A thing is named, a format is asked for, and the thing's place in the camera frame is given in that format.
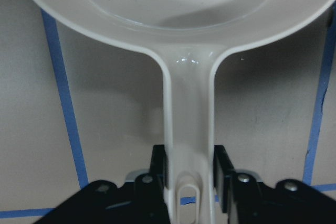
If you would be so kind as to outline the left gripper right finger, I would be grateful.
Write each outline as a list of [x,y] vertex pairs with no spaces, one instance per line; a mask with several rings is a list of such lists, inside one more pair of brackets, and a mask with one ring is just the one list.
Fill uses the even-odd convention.
[[214,146],[214,188],[222,213],[228,213],[228,188],[234,166],[223,145]]

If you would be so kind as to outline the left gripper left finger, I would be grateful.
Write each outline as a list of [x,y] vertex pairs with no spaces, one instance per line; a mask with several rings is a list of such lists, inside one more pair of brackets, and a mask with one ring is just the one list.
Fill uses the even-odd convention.
[[164,190],[167,185],[167,156],[163,144],[154,145],[150,161],[150,174],[156,174],[160,180],[161,188]]

